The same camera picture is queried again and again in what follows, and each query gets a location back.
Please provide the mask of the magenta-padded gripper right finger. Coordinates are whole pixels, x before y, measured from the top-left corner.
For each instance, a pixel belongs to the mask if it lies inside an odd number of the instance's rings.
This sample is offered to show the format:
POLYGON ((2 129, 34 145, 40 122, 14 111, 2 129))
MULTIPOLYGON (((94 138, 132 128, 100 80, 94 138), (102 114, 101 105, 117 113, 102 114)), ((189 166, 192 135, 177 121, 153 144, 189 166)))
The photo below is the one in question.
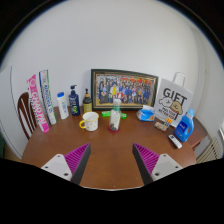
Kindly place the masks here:
POLYGON ((132 152, 145 185, 182 169, 168 154, 157 154, 137 143, 133 144, 132 152))

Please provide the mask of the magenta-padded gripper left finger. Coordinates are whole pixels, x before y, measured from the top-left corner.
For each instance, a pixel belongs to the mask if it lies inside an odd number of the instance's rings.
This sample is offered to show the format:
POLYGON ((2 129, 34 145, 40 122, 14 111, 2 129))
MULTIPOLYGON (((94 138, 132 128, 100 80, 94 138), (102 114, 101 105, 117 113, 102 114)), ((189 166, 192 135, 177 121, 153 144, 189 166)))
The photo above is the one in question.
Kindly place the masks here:
POLYGON ((87 143, 66 155, 56 154, 42 169, 79 185, 90 154, 91 145, 87 143))

